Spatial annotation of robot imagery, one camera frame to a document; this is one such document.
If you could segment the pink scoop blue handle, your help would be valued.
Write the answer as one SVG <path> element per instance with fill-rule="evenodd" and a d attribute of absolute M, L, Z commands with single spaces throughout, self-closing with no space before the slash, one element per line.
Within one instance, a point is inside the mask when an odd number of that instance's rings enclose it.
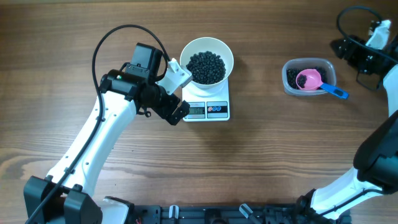
<path fill-rule="evenodd" d="M 329 85 L 327 83 L 322 82 L 321 75 L 315 69 L 305 69 L 305 70 L 302 70 L 299 73 L 299 75 L 300 74 L 307 76 L 307 82 L 305 84 L 305 88 L 301 89 L 301 90 L 317 90 L 320 88 L 338 98 L 341 98 L 344 100 L 347 100 L 349 98 L 348 92 L 346 92 L 336 86 Z"/>

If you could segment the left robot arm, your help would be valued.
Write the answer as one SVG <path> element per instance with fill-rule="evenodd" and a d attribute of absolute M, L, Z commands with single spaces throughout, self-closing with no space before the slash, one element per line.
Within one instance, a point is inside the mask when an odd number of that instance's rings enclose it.
<path fill-rule="evenodd" d="M 101 79 L 99 97 L 65 155 L 41 179 L 32 176 L 24 187 L 28 223 L 129 223 L 134 204 L 115 197 L 93 200 L 96 183 L 124 129 L 141 114 L 158 114 L 176 125 L 189 104 L 174 95 L 192 80 L 175 60 L 157 76 L 162 52 L 138 43 L 131 62 Z"/>

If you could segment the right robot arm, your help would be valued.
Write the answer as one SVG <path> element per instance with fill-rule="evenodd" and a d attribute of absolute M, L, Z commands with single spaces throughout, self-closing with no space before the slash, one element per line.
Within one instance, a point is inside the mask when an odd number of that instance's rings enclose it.
<path fill-rule="evenodd" d="M 397 192 L 397 42 L 385 46 L 375 35 L 367 42 L 348 35 L 331 43 L 337 56 L 360 73 L 370 68 L 380 75 L 389 117 L 359 146 L 348 172 L 298 198 L 293 223 L 341 223 L 341 215 L 357 204 Z"/>

